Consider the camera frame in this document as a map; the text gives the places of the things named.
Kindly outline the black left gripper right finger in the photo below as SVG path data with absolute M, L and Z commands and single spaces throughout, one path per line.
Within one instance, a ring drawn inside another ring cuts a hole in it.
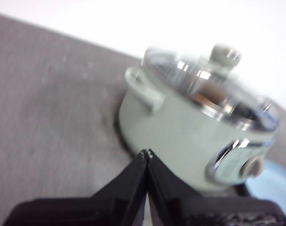
M 285 226 L 274 202 L 253 197 L 207 197 L 177 177 L 147 151 L 148 194 L 155 218 L 164 226 Z

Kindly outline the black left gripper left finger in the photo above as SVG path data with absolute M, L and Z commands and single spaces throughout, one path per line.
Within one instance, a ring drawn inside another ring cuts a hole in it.
M 16 205 L 6 226 L 140 226 L 148 156 L 141 151 L 112 181 L 89 197 L 44 198 Z

